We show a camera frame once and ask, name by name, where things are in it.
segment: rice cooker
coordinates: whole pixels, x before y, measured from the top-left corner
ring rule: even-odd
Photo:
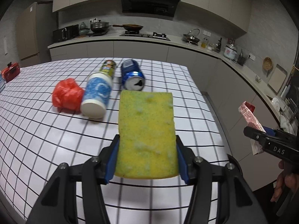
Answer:
[[[234,60],[237,54],[238,54],[237,48],[233,44],[227,44],[225,46],[224,53],[223,53],[225,57]]]

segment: refrigerator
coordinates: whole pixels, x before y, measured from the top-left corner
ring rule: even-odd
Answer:
[[[47,47],[53,43],[53,31],[57,29],[52,5],[53,1],[34,2],[18,16],[16,41],[21,67],[51,61]]]

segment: red plastic bag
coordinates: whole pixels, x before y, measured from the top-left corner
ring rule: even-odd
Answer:
[[[57,83],[52,93],[53,106],[80,111],[84,90],[77,85],[73,78]]]

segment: cutting board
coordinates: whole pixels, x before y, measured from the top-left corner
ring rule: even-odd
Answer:
[[[268,81],[268,86],[273,90],[275,94],[278,94],[287,75],[287,71],[277,64],[270,80]]]

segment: white container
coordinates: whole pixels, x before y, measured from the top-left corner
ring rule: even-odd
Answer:
[[[0,73],[0,92],[5,88],[5,80],[2,78]]]
[[[111,77],[101,72],[91,74],[82,98],[81,112],[92,119],[102,118],[106,113],[111,90]]]
[[[226,45],[223,55],[228,59],[234,60],[238,54],[234,46]]]

